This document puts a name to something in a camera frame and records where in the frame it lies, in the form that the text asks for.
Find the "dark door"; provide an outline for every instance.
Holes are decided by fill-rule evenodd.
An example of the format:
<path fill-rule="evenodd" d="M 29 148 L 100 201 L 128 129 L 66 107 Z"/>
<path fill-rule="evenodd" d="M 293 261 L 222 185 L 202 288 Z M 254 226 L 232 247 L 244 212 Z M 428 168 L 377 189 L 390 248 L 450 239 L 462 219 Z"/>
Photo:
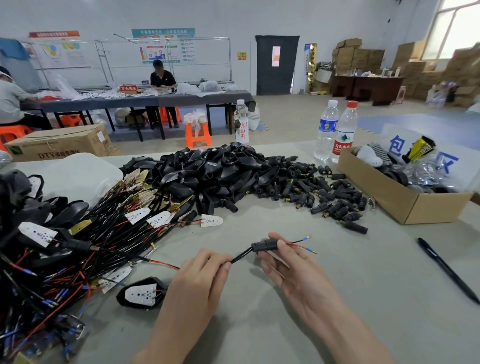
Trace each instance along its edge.
<path fill-rule="evenodd" d="M 300 36 L 255 36 L 257 95 L 287 95 L 292 84 Z"/>

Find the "left hand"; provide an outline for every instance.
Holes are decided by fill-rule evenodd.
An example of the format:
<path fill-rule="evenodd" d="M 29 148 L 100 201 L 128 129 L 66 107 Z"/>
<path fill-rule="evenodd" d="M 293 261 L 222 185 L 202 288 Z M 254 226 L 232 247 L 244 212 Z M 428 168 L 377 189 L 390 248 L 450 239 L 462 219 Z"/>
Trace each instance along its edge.
<path fill-rule="evenodd" d="M 148 347 L 136 363 L 181 364 L 212 319 L 233 257 L 201 249 L 168 287 Z"/>

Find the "orange plastic stool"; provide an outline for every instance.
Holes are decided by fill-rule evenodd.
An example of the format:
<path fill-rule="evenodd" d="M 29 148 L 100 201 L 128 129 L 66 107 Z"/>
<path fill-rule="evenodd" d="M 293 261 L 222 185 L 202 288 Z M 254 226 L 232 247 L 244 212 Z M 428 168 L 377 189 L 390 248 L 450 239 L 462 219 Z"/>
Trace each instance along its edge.
<path fill-rule="evenodd" d="M 168 115 L 167 115 L 167 109 L 166 108 L 158 108 L 160 110 L 160 119 L 162 119 L 162 124 L 168 124 Z M 181 115 L 180 115 L 180 110 L 176 106 L 175 107 L 175 113 L 177 114 L 177 121 L 181 122 Z"/>
<path fill-rule="evenodd" d="M 204 122 L 202 124 L 202 130 L 198 133 L 198 136 L 195 136 L 195 132 L 192 130 L 192 124 L 185 124 L 185 141 L 187 143 L 187 147 L 192 149 L 193 142 L 200 142 L 204 141 L 207 143 L 208 146 L 212 145 L 212 139 L 210 138 L 210 134 L 208 133 L 208 123 Z"/>
<path fill-rule="evenodd" d="M 65 126 L 78 126 L 82 122 L 80 115 L 63 115 L 61 117 L 61 123 Z"/>
<path fill-rule="evenodd" d="M 26 125 L 0 126 L 0 149 L 8 152 L 3 145 L 3 139 L 5 139 L 5 142 L 10 142 L 32 132 L 33 130 Z"/>

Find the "table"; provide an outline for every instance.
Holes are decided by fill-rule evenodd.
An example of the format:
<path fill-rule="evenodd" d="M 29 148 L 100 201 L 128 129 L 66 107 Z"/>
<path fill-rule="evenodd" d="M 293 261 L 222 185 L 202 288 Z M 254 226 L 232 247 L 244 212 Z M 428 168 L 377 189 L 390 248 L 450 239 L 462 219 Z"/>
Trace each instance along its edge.
<path fill-rule="evenodd" d="M 105 109 L 108 116 L 108 122 L 110 123 L 112 130 L 115 131 L 115 126 L 111 119 L 108 109 L 117 109 L 128 107 L 133 110 L 133 108 L 147 108 L 147 112 L 150 120 L 158 120 L 160 132 L 162 134 L 162 139 L 165 139 L 163 132 L 162 122 L 160 119 L 158 110 L 159 107 L 171 107 L 171 106 L 193 106 L 193 105 L 206 105 L 207 108 L 207 121 L 208 121 L 208 131 L 212 135 L 212 125 L 210 121 L 210 108 L 211 107 L 224 107 L 225 108 L 225 117 L 226 122 L 229 124 L 229 131 L 232 134 L 232 122 L 230 120 L 230 110 L 233 104 L 237 103 L 238 99 L 244 99 L 245 104 L 247 105 L 249 111 L 255 111 L 255 100 L 250 92 L 241 90 L 241 91 L 227 91 L 222 94 L 213 94 L 199 97 L 196 95 L 177 95 L 177 94 L 168 94 L 160 96 L 142 96 L 142 97 L 125 97 L 119 99 L 105 99 L 101 97 L 88 98 L 84 100 L 71 100 L 71 99 L 62 99 L 62 100 L 53 100 L 53 101 L 34 101 L 34 102 L 25 102 L 22 103 L 22 110 L 40 110 L 44 116 L 47 112 L 53 112 L 59 125 L 63 127 L 59 115 L 65 114 L 79 114 L 82 118 L 84 125 L 87 125 L 85 116 L 83 115 L 83 110 L 86 111 L 87 117 L 90 122 L 93 124 L 92 118 L 90 117 L 89 110 Z M 134 116 L 135 127 L 138 132 L 140 141 L 143 141 L 142 132 L 140 130 L 140 125 L 137 121 L 136 116 Z"/>
<path fill-rule="evenodd" d="M 373 106 L 390 105 L 396 100 L 404 77 L 333 76 L 332 95 L 347 100 L 372 101 Z"/>
<path fill-rule="evenodd" d="M 314 142 L 256 146 L 266 156 L 297 155 L 314 163 Z M 151 154 L 159 158 L 161 154 Z M 105 157 L 121 166 L 132 156 Z M 41 173 L 54 161 L 13 163 L 27 174 Z M 312 216 L 292 204 L 247 196 L 232 214 L 215 214 L 218 227 L 175 229 L 153 254 L 175 265 L 194 256 L 201 247 L 236 255 L 252 242 L 277 231 L 300 239 L 311 234 L 308 246 L 327 272 L 342 299 L 388 347 L 398 363 L 477 363 L 480 357 L 479 307 L 471 302 L 423 253 L 414 239 L 423 237 L 480 293 L 480 212 L 467 207 L 461 220 L 450 224 L 402 226 L 381 208 L 366 211 L 358 235 L 331 219 Z M 169 282 L 175 272 L 140 264 L 124 283 L 156 276 Z M 121 307 L 114 288 L 97 293 L 82 316 L 91 333 L 72 364 L 129 363 L 147 342 L 158 309 L 138 311 Z M 62 363 L 58 353 L 41 363 Z M 218 311 L 185 363 L 333 364 L 324 344 L 293 313 L 285 299 L 263 274 L 255 255 L 234 264 Z"/>

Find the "open cardboard box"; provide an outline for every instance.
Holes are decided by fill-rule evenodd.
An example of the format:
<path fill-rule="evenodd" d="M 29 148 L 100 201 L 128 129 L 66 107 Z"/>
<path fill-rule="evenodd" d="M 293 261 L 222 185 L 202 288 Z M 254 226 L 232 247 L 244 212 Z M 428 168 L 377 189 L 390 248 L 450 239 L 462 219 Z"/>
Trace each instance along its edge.
<path fill-rule="evenodd" d="M 419 194 L 358 159 L 354 150 L 342 149 L 338 169 L 401 224 L 453 222 L 473 195 Z"/>

